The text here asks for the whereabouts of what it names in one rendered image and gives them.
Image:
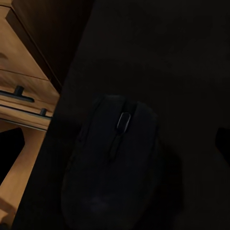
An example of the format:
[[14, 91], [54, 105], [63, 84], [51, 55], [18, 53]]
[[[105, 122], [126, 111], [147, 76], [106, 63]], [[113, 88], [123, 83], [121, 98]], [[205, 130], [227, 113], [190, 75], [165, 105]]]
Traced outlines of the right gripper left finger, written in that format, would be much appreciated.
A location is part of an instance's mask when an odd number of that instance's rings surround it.
[[0, 185], [24, 146], [21, 127], [0, 132]]

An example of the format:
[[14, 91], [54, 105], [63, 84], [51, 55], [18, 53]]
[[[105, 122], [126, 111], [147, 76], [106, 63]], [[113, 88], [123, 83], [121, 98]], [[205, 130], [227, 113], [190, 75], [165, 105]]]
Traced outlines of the mouse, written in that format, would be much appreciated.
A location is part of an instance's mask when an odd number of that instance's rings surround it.
[[98, 97], [87, 112], [61, 188], [70, 230], [131, 230], [159, 187], [160, 116], [126, 96]]

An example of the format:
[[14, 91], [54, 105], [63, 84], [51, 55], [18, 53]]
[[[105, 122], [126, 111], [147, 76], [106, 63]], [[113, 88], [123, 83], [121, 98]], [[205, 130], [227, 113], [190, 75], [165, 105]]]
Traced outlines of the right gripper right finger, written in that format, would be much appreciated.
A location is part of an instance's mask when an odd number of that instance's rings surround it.
[[230, 166], [230, 129], [223, 127], [218, 129], [215, 145]]

